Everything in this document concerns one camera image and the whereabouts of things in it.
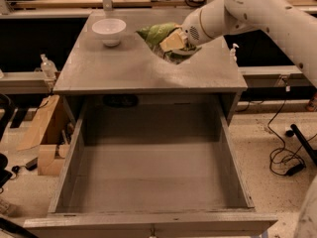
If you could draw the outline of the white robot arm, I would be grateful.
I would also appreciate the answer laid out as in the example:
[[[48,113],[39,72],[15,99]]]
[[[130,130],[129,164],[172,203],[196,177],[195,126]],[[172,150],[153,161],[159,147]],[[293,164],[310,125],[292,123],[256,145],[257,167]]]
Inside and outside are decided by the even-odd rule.
[[[317,19],[286,0],[214,0],[190,13],[159,44],[179,53],[224,35],[261,30],[317,86]]]

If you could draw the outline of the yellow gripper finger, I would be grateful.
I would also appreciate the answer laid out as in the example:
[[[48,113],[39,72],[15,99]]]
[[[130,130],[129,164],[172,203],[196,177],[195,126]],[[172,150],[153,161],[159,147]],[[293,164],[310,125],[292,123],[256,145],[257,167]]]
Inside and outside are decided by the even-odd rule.
[[[162,42],[159,43],[160,48],[166,53],[173,50],[180,50],[185,47],[187,36],[181,29],[174,30]]]

